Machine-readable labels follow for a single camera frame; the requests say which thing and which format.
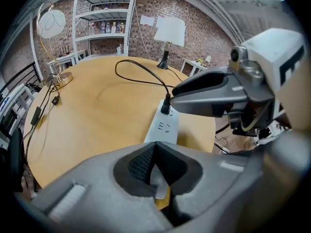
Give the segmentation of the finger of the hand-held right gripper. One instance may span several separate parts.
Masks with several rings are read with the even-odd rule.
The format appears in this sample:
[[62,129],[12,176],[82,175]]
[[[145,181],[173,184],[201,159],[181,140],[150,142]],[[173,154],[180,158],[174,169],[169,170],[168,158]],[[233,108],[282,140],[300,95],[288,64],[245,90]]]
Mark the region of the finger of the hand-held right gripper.
[[246,104],[246,93],[243,90],[234,91],[229,83],[174,95],[171,98],[171,106],[176,111],[205,117],[222,117],[225,114],[241,112]]

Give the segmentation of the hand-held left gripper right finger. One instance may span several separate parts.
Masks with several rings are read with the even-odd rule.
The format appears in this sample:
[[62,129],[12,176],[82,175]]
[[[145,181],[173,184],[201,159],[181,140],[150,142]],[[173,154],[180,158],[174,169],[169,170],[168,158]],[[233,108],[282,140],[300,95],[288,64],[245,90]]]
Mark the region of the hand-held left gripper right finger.
[[262,149],[215,155],[156,142],[155,151],[171,188],[158,227],[239,227],[262,175]]

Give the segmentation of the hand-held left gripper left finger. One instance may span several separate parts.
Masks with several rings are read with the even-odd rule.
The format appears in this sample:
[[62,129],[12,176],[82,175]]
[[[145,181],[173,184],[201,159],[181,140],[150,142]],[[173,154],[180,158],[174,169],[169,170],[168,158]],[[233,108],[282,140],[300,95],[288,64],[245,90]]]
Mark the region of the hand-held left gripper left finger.
[[163,233],[173,225],[155,204],[155,190],[135,178],[130,162],[154,143],[82,161],[42,189],[31,206],[52,232]]

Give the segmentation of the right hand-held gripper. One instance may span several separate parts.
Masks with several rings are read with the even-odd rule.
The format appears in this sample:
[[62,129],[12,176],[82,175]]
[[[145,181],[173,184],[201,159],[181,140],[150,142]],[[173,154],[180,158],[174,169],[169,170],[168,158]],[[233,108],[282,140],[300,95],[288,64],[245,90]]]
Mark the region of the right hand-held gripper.
[[229,67],[201,71],[178,84],[174,97],[232,97],[233,75],[247,95],[238,129],[244,133],[267,128],[274,120],[289,123],[290,104],[301,95],[294,74],[306,62],[301,33],[270,28],[230,53]]

